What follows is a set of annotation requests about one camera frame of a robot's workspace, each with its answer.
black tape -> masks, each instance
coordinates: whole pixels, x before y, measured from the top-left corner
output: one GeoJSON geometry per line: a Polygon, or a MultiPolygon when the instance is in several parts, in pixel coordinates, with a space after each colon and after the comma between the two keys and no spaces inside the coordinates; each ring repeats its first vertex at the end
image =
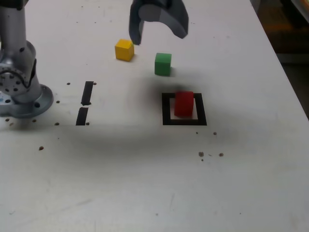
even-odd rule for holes
{"type": "Polygon", "coordinates": [[[82,96],[82,105],[91,105],[90,99],[91,99],[91,93],[93,88],[93,81],[86,81],[84,92],[82,96]]]}
{"type": "Polygon", "coordinates": [[[195,93],[195,106],[197,109],[197,119],[170,119],[170,103],[171,98],[175,98],[175,93],[162,93],[162,119],[163,125],[170,126],[206,126],[206,116],[204,103],[201,93],[195,93]]]}
{"type": "Polygon", "coordinates": [[[79,109],[77,120],[76,120],[76,125],[77,126],[84,126],[84,125],[86,125],[87,114],[88,114],[88,108],[81,107],[79,109]]]}

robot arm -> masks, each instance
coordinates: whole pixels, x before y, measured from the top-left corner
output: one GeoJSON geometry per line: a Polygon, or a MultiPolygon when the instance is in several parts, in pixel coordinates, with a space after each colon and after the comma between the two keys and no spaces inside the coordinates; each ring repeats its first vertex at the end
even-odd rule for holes
{"type": "Polygon", "coordinates": [[[189,16],[182,0],[133,0],[129,34],[136,45],[141,42],[144,21],[161,22],[181,39],[188,34],[189,16]]]}
{"type": "Polygon", "coordinates": [[[51,90],[39,84],[36,51],[26,40],[28,0],[0,0],[0,116],[34,117],[53,103],[51,90]]]}

green cube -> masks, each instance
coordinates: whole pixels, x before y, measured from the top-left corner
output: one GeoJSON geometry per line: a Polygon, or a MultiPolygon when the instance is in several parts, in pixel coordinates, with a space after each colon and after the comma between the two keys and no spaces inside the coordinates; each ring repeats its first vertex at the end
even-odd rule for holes
{"type": "Polygon", "coordinates": [[[155,56],[154,73],[160,76],[170,75],[172,54],[157,53],[155,56]]]}

black tape line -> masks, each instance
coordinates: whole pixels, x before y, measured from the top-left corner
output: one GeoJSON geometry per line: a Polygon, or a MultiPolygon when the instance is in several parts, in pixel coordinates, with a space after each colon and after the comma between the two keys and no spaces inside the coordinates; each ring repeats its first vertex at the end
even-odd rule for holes
{"type": "Polygon", "coordinates": [[[77,120],[76,120],[76,125],[77,126],[84,126],[84,125],[86,125],[87,114],[88,114],[88,108],[81,107],[79,109],[77,120]]]}
{"type": "Polygon", "coordinates": [[[91,105],[91,93],[93,88],[93,81],[86,81],[85,88],[82,96],[82,105],[91,105]]]}

black square outline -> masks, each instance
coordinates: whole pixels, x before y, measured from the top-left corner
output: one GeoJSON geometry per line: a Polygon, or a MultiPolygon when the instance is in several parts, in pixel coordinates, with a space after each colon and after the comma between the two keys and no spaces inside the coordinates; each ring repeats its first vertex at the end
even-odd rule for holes
{"type": "Polygon", "coordinates": [[[206,126],[206,116],[201,93],[195,93],[195,105],[197,108],[197,119],[170,119],[169,100],[175,98],[175,93],[162,93],[162,117],[163,125],[167,126],[206,126]]]}

